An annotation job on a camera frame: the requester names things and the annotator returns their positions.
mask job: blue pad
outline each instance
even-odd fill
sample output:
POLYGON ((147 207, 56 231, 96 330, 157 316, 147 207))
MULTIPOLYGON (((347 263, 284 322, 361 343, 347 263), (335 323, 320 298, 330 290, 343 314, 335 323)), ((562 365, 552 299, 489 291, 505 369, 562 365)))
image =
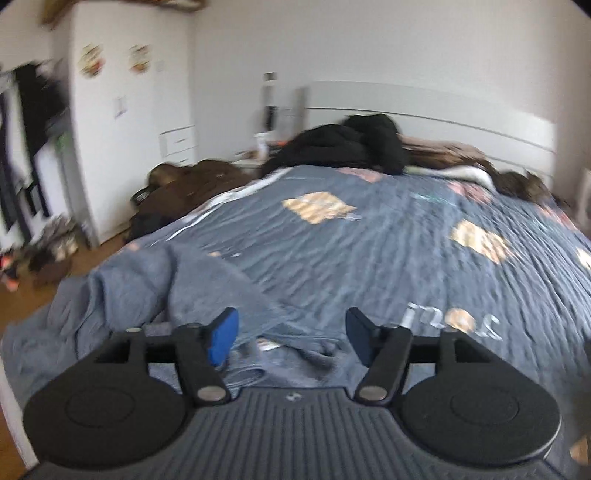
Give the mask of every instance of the blue pad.
POLYGON ((238 311, 228 307, 209 325, 211 345, 207 349, 207 360, 214 367, 221 365, 230 354, 238 336, 238 323, 238 311))

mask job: black coat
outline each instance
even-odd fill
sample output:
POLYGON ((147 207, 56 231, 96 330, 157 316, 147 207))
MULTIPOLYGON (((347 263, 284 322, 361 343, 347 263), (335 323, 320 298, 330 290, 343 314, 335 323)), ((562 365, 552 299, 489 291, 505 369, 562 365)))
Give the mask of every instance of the black coat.
POLYGON ((261 167, 262 175, 296 165, 369 168, 361 135, 343 125, 323 125, 300 133, 261 167))
POLYGON ((38 65, 35 63, 22 65, 14 70, 14 77, 18 83, 18 91, 21 94, 22 122, 25 129, 27 153, 31 164, 31 177, 33 178, 33 181, 25 190, 25 196, 32 215, 42 210, 43 216, 49 218, 51 212, 41 186, 35 164, 35 155, 47 143, 46 127, 48 123, 61 114, 66 109, 66 105, 60 96, 57 85, 44 76, 37 74, 37 67, 38 65), (39 199, 40 204, 38 206, 35 198, 39 199))
POLYGON ((400 175, 410 162, 398 137, 398 127, 388 115, 352 115, 343 123, 361 134, 373 166, 380 166, 388 175, 400 175))
POLYGON ((261 174, 280 167, 375 168, 399 175, 408 154, 396 124, 386 115, 350 116, 343 125, 323 125, 300 133, 261 168, 261 174))

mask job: white cabinet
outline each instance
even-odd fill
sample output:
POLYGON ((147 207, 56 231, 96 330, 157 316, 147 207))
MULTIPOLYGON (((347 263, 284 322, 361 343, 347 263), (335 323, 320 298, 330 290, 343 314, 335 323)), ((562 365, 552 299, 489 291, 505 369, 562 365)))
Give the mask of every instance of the white cabinet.
POLYGON ((69 49, 76 153, 90 219, 99 242, 126 228, 129 198, 162 162, 159 135, 193 124, 189 94, 191 17, 148 5, 79 2, 69 49), (95 77, 80 72, 87 45, 105 64, 95 77), (150 46, 144 73, 131 70, 133 46, 150 46))
POLYGON ((179 128, 160 134, 162 156, 173 155, 189 148, 195 148, 195 132, 193 127, 179 128))
POLYGON ((176 152, 172 155, 168 155, 163 158, 163 161, 167 163, 174 163, 180 167, 188 167, 197 163, 197 155, 194 148, 183 150, 182 152, 176 152))

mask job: gray bedspread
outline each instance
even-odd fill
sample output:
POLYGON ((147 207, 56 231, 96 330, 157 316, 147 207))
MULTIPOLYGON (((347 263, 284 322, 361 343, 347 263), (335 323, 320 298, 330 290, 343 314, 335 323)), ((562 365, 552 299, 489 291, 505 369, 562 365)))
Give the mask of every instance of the gray bedspread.
MULTIPOLYGON (((241 333, 227 381, 353 386, 347 308, 413 331, 463 329, 551 392, 564 418, 550 462, 591 432, 591 244, 552 207, 417 176, 296 167, 258 193, 136 241, 53 303, 6 329, 2 359, 21 405, 114 330, 208 323, 241 333), (261 351, 256 338, 280 346, 261 351)), ((155 377, 174 372, 151 365, 155 377)))

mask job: brown blanket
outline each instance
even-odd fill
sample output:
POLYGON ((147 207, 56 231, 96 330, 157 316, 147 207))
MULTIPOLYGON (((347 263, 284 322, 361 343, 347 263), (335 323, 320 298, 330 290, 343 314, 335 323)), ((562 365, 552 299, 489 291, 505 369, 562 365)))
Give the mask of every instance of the brown blanket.
POLYGON ((157 214, 176 220, 209 199, 246 185, 251 178, 222 160, 202 160, 179 169, 177 180, 154 190, 139 205, 142 215, 157 214))
POLYGON ((402 147, 410 155, 411 165, 433 170, 461 165, 481 165, 490 175, 496 172, 486 159, 486 155, 471 145, 460 142, 425 140, 400 134, 399 138, 402 147))

